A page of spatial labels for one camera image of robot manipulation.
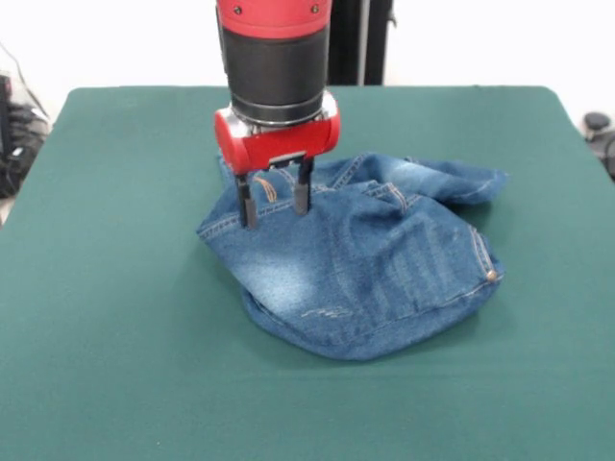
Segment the jeans seam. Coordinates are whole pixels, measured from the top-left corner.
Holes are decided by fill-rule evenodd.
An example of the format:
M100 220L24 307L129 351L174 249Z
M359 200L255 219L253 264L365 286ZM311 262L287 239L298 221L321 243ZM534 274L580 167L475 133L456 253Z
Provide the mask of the jeans seam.
M353 174L357 172L359 166L361 166L361 164L365 161L366 158L367 156L365 154L362 154L355 158L350 164L350 166L346 169L346 171L342 173L337 180L335 180L332 185L332 188L339 189L340 187L346 185L350 181Z
M484 272L484 275L487 277L489 274L489 271L491 270L491 264L489 263L489 258L485 258L484 254L482 253L482 250L479 248L484 248L482 243L479 242L480 237L479 237L479 233L476 229L474 229L472 226L468 225L468 228L470 230L470 234L472 236L472 245L474 247L474 254L477 257L477 261L480 264L480 267L482 268L482 271Z
M327 192L327 191L331 191L330 189L316 189L314 188L314 190L312 191L313 194L320 194L322 192ZM287 209L291 206L295 205L295 201L294 199L288 199L285 200L283 202L278 202L275 205L271 205L271 206L266 206L262 209L260 209L257 212L257 217L258 218L262 218L264 216L267 216L269 214L272 213L276 213L278 211L282 211L284 209ZM210 240L216 236L218 236L220 233L222 233L223 231L225 231L227 228L229 228L230 226L239 224L239 213L235 212L233 216L230 216L228 218L225 219L221 219L219 221L216 221L214 223L211 223L207 226L205 226L202 229L197 230L197 235L199 237L201 237L203 240Z
M286 182L288 182L288 185L290 185L291 188L295 186L295 179L286 170L276 168L274 171L280 173L280 175L286 180Z
M406 197L404 197L404 194L402 194L402 192L400 192L400 189L395 187L395 184L393 184L392 182L388 183L388 188L391 191L391 193L395 197L397 197L397 199L400 201L400 204L402 205L402 211L404 212L404 214L406 214L407 208L408 208L408 204L407 204L407 201L406 201Z
M468 197L472 197L473 195L476 195L480 192L482 192L484 189L486 189L489 185L491 185L491 183L493 181L495 181L495 178L491 178L489 181L487 181L485 184L483 184L481 187L479 187L477 190L473 190L472 192L468 192L465 194L457 194L457 195L453 195L451 197L449 197L449 200L458 200L458 199L467 199Z

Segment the black cable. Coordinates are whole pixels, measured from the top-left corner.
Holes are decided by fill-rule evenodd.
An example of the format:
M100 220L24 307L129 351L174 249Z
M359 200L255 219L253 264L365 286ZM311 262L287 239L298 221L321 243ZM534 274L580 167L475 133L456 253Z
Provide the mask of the black cable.
M604 146L604 168L606 168L607 173L615 179L615 173L611 173L610 169L611 159L613 157L615 157L615 134L608 139Z
M49 114L47 113L47 111L45 110L45 108L42 106L42 104L40 103L40 101L38 100L37 96L34 94L34 92L28 87L28 84L26 83L26 79L23 76L23 72L21 71L21 65L19 64L19 61L17 60L17 58L7 49L6 46L4 46L4 43L2 43L2 41L0 40L0 48L2 48L2 51L5 52L5 54L9 57L9 59L11 61L14 62L15 67L17 68L17 75L19 76L19 80L21 81L21 83L23 84L24 88L26 88L26 91L28 92L28 95L30 96L30 98L32 98L32 100L34 101L34 103L37 105L37 107L40 109L40 111L43 113L43 115L47 118L49 118Z

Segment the red cylindrical housing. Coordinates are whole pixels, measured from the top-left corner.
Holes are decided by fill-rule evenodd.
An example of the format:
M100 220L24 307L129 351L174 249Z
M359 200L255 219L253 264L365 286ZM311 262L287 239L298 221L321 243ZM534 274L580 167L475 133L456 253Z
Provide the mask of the red cylindrical housing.
M254 38L296 38L329 24L332 0L218 0L222 27Z
M327 84L332 0L218 0L234 111L260 125L315 117Z

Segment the denim fabric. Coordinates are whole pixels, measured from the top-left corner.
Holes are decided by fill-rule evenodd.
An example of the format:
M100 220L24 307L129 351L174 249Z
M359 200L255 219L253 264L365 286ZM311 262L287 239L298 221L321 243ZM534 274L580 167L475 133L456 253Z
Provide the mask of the denim fabric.
M367 360L475 312L504 275L486 238L444 204L490 201L506 175L454 161L320 160L312 210L296 168L252 175L258 228L240 227L233 176L197 230L242 285L249 316L308 351Z

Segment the green table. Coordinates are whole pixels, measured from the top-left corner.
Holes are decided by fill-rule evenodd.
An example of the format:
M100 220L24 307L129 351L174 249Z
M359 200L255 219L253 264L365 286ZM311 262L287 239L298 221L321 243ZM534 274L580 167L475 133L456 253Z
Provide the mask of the green table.
M194 230L218 88L81 89L0 232L0 460L615 459L615 194L544 88L338 88L331 158L503 168L507 276L367 364L269 336Z

